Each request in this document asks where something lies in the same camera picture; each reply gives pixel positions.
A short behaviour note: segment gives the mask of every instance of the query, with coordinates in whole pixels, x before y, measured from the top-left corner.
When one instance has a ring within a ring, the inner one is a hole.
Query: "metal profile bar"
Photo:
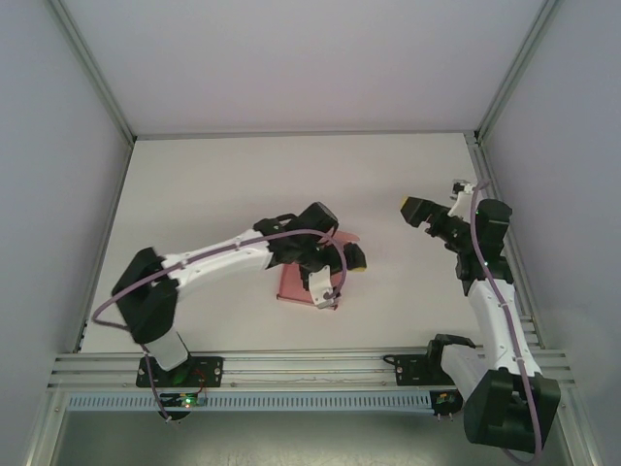
[[[561,350],[538,349],[532,353],[543,373],[562,385],[573,376]],[[397,391],[394,368],[382,359],[397,352],[424,354],[423,348],[316,350],[219,353],[224,357],[222,387],[210,391]],[[207,356],[209,353],[197,353]],[[140,353],[61,354],[49,379],[49,389],[65,391],[144,392],[135,386]],[[450,386],[434,389],[449,389]]]
[[[524,75],[528,64],[531,62],[535,51],[539,47],[543,36],[562,3],[563,0],[545,0],[541,5],[531,29],[526,35],[524,42],[522,42],[511,66],[509,66],[507,74],[503,78],[501,86],[496,91],[492,103],[477,128],[477,139],[480,143],[484,144],[489,139],[496,121],[498,121],[505,109],[513,90],[517,87],[522,75]]]
[[[217,133],[142,134],[137,141],[176,141],[181,139],[282,138],[293,136],[376,136],[395,134],[463,134],[470,130],[343,130],[343,131],[241,131]]]
[[[149,393],[74,393],[69,412],[153,412],[157,405]],[[199,397],[191,407],[170,407],[170,412],[356,412],[431,415],[429,390],[400,393],[369,391],[222,393]]]
[[[80,347],[82,345],[84,330],[87,326],[89,311],[93,305],[93,301],[95,299],[95,290],[97,288],[97,283],[99,282],[101,269],[104,266],[106,249],[108,248],[108,242],[110,241],[110,236],[113,232],[114,217],[116,216],[118,204],[120,203],[120,195],[125,185],[125,178],[127,178],[127,172],[129,171],[129,163],[131,161],[132,152],[133,148],[129,147],[124,155],[125,160],[123,162],[123,167],[121,169],[118,181],[116,182],[116,185],[114,187],[112,204],[108,209],[108,217],[106,218],[104,233],[99,242],[99,248],[97,249],[97,255],[95,256],[94,265],[89,272],[87,292],[84,295],[81,306],[79,307],[81,311],[80,320],[77,320],[77,326],[74,327],[74,329],[68,331],[67,333],[68,341],[66,343],[66,347],[70,351],[78,351],[80,350]]]
[[[110,87],[104,79],[92,52],[88,48],[86,41],[84,40],[78,25],[71,16],[69,9],[64,4],[63,0],[47,0],[46,4],[49,6],[51,15],[56,20],[56,23],[60,27],[65,39],[69,43],[69,47],[73,51],[74,55],[78,59],[84,73],[87,75],[91,84],[93,85],[95,92],[99,96],[102,104],[108,111],[110,118],[112,119],[114,126],[123,136],[127,144],[133,148],[136,136],[134,135],[127,118],[123,114],[118,102],[114,98],[114,95],[110,91]]]
[[[484,150],[476,140],[473,132],[465,133],[465,138],[466,145],[468,146],[468,151],[473,161],[476,177],[480,180],[489,180],[490,184],[485,189],[486,194],[489,197],[493,197],[502,201],[503,196],[498,188],[496,176],[494,175],[492,167],[487,161]],[[525,273],[519,247],[517,246],[515,237],[510,228],[505,238],[505,252],[509,267],[511,268],[511,272],[515,277],[515,294],[518,304],[520,305],[520,311],[523,314],[534,316],[533,324],[535,326],[535,331],[539,336],[539,343],[543,348],[545,348],[545,339],[541,336],[540,329],[537,324],[537,305],[535,302],[533,291]]]
[[[48,393],[35,421],[24,461],[25,466],[49,466],[52,462],[70,396],[63,391]]]
[[[563,436],[574,466],[604,466],[591,424],[575,387],[561,390],[557,412]]]

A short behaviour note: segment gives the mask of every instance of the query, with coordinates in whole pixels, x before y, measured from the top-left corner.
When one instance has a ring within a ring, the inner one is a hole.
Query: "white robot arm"
[[[159,369],[173,371],[190,357],[174,326],[177,303],[206,283],[279,264],[297,264],[314,305],[334,305],[340,286],[333,289],[330,277],[343,267],[366,267],[365,255],[356,244],[347,243],[340,250],[332,240],[322,241],[338,225],[336,217],[315,202],[299,216],[264,218],[235,238],[199,250],[162,256],[153,248],[141,250],[113,288],[113,295],[136,287],[153,273],[162,276],[115,302],[134,341],[155,357]]]
[[[467,338],[437,335],[430,342],[423,370],[431,377],[448,375],[453,380],[464,399],[464,428],[472,443],[534,452],[539,437],[536,441],[534,417],[528,406],[531,401],[527,399],[535,400],[544,443],[561,392],[556,381],[542,375],[528,348],[515,306],[513,276],[501,256],[512,210],[500,201],[485,199],[478,204],[471,229],[463,216],[474,192],[471,184],[456,182],[456,202],[450,209],[413,197],[402,205],[401,213],[408,224],[418,227],[428,223],[426,233],[443,239],[444,246],[457,254],[455,271],[476,315],[485,353],[484,359],[479,358]],[[505,303],[499,301],[499,294]]]

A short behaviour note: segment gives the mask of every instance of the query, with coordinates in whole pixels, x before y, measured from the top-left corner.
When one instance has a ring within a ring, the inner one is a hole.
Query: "white tabletop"
[[[176,328],[190,350],[425,346],[439,332],[476,341],[455,254],[399,212],[406,195],[448,205],[453,179],[474,180],[462,134],[138,142],[94,307],[138,250],[195,250],[321,201],[367,255],[368,270],[347,276],[339,308],[277,301],[279,267],[238,275],[178,304]],[[122,321],[116,307],[103,317]],[[84,352],[137,349],[124,332],[86,328]]]

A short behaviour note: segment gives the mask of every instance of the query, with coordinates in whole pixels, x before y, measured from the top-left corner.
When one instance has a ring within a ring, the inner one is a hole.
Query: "cable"
[[[207,377],[205,377],[205,374],[203,374],[198,369],[194,371],[194,374],[196,374],[197,376],[201,378],[201,387],[198,389],[196,393],[194,393],[194,395],[196,396],[196,399],[198,400],[198,395],[200,395],[201,391],[203,391],[203,388],[205,388],[205,381],[207,380]]]
[[[391,366],[396,366],[395,355],[394,354],[386,354],[381,358],[386,364],[390,364]]]
[[[500,303],[503,311],[505,311],[505,318],[507,319],[508,332],[511,337],[511,343],[513,344],[513,351],[515,352],[515,359],[517,362],[517,366],[520,370],[520,376],[522,378],[522,382],[524,383],[524,392],[526,393],[526,401],[528,403],[528,409],[531,413],[531,421],[533,423],[533,431],[535,433],[535,455],[529,460],[524,461],[516,457],[512,452],[507,449],[503,449],[505,454],[520,465],[534,465],[539,462],[541,457],[542,446],[542,438],[541,438],[541,427],[539,425],[539,417],[537,416],[537,407],[535,406],[535,399],[533,398],[533,391],[531,390],[531,384],[528,380],[528,373],[526,371],[526,365],[524,364],[524,358],[522,356],[522,349],[520,348],[519,342],[517,341],[517,331],[515,330],[515,324],[513,323],[513,318],[511,317],[511,312],[508,307],[508,303],[503,296],[503,293],[499,290],[496,282],[494,281],[494,277],[490,272],[489,268],[486,265],[485,258],[483,257],[483,253],[481,252],[481,248],[478,245],[478,238],[476,237],[476,198],[478,197],[478,193],[489,184],[488,180],[483,180],[479,182],[473,191],[473,200],[471,202],[470,207],[470,233],[473,240],[474,253],[476,254],[476,258],[478,262],[481,264],[481,268],[483,269],[483,273],[485,274],[485,278],[492,287],[494,294],[498,298],[498,302]]]
[[[339,231],[339,223],[337,222],[336,225],[334,225],[332,228],[330,228],[328,230],[328,233],[330,234],[330,236],[332,236],[334,238],[334,235],[337,234],[337,231]]]
[[[178,270],[180,268],[183,268],[186,265],[193,264],[194,262],[197,262],[199,260],[203,260],[203,259],[205,259],[207,257],[211,257],[212,255],[222,254],[223,252],[226,252],[226,251],[229,251],[229,250],[235,250],[235,249],[238,249],[238,248],[242,248],[244,246],[254,245],[256,243],[263,243],[265,241],[278,240],[280,238],[287,238],[289,236],[297,236],[297,235],[315,235],[315,236],[320,236],[322,239],[326,240],[327,243],[331,243],[332,246],[334,246],[335,249],[337,250],[337,252],[339,253],[339,257],[341,258],[341,264],[342,264],[342,268],[343,268],[342,273],[341,273],[341,279],[339,280],[339,283],[337,283],[337,285],[334,287],[332,293],[326,293],[323,296],[325,299],[332,299],[332,298],[336,299],[339,296],[339,293],[341,292],[341,289],[343,288],[343,285],[345,283],[345,277],[347,275],[347,260],[345,259],[345,254],[343,252],[343,248],[341,247],[339,242],[337,242],[332,236],[330,236],[327,233],[324,233],[323,231],[311,230],[311,229],[308,229],[308,228],[302,228],[302,229],[299,229],[299,230],[284,231],[282,233],[276,233],[274,235],[260,236],[260,237],[257,237],[257,238],[251,238],[249,240],[242,241],[242,242],[240,242],[238,244],[232,243],[230,245],[226,245],[226,246],[223,246],[221,248],[216,248],[214,250],[207,250],[205,252],[201,252],[200,254],[196,254],[196,255],[188,258],[184,262],[178,262],[178,263],[176,263],[174,265],[171,265],[170,267],[166,267],[165,269],[162,269],[159,272],[155,272],[154,274],[151,274],[148,277],[144,277],[143,279],[140,279],[137,282],[130,284],[126,288],[122,289],[119,293],[114,295],[112,298],[108,299],[104,304],[99,306],[95,310],[95,312],[93,313],[93,315],[92,315],[92,317],[90,319],[94,323],[97,323],[99,325],[103,325],[103,326],[111,327],[111,328],[116,328],[116,329],[119,329],[119,330],[125,330],[126,332],[128,332],[129,331],[129,327],[127,325],[123,325],[121,323],[116,323],[116,322],[109,322],[107,320],[101,320],[99,318],[99,316],[106,309],[108,309],[112,304],[114,304],[119,299],[127,296],[132,291],[135,291],[136,289],[140,288],[141,286],[149,284],[149,283],[151,283],[151,282],[153,282],[153,281],[155,281],[157,279],[160,279],[160,278],[170,274],[171,272],[174,272],[174,271],[176,271],[176,270]],[[166,412],[166,409],[164,408],[164,405],[162,405],[162,400],[160,399],[159,395],[157,394],[157,389],[155,387],[155,381],[153,380],[153,372],[151,370],[151,365],[150,365],[150,361],[149,361],[149,357],[148,357],[147,347],[145,347],[144,345],[141,345],[141,348],[143,349],[143,353],[145,354],[145,360],[147,362],[148,381],[149,381],[150,386],[151,386],[151,391],[153,392],[153,396],[155,397],[155,401],[157,402],[157,406],[159,407],[159,409],[160,409],[162,415],[164,416],[164,418],[166,419],[166,422],[169,422],[172,418]]]

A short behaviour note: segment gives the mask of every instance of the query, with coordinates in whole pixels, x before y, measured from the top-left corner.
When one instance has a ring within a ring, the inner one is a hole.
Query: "gray wall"
[[[0,14],[0,464],[75,327],[127,147],[43,0]]]
[[[65,4],[147,135],[473,129],[541,1]]]
[[[618,0],[566,0],[487,147],[606,464],[621,457],[620,20]]]
[[[156,413],[68,413],[52,464],[515,465],[500,449],[470,444],[460,415],[438,422],[396,413],[196,413],[179,430],[168,427]],[[555,425],[539,466],[571,464],[558,434]]]

